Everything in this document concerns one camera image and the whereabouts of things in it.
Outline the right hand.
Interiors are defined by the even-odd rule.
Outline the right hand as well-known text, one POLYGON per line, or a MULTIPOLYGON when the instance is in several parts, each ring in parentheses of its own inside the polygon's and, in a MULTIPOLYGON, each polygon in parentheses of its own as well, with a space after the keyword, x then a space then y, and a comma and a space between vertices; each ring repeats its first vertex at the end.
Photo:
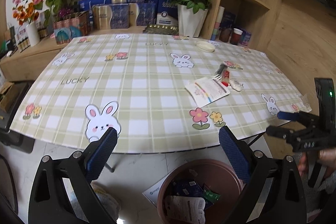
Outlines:
MULTIPOLYGON (((327 167, 324 178, 330 177, 332 173, 335 171, 335 167, 336 167, 336 149, 329 148, 329 149, 323 149, 319 151, 318 162, 327 167)), ((305 173, 308 172, 309 165, 307 161, 306 152, 302 153, 301 159, 299 160, 297 167, 298 167, 300 176, 303 176, 305 173)))

